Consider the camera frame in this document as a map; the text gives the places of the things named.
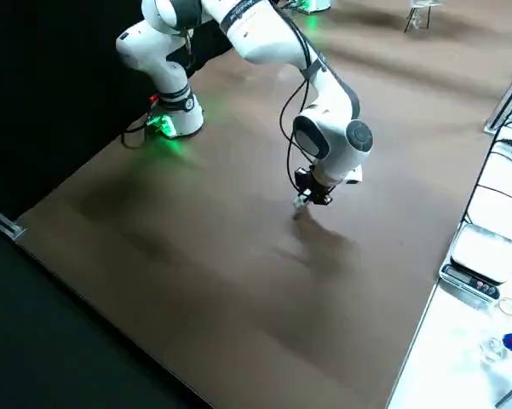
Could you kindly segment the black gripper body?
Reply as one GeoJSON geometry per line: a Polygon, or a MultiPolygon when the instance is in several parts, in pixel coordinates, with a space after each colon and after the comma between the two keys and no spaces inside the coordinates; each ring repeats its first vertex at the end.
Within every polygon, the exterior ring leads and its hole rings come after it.
{"type": "Polygon", "coordinates": [[[295,185],[299,192],[303,193],[309,190],[311,194],[315,194],[317,196],[325,196],[326,194],[331,193],[335,188],[327,187],[319,183],[315,179],[312,170],[312,167],[299,167],[295,170],[295,185]]]}

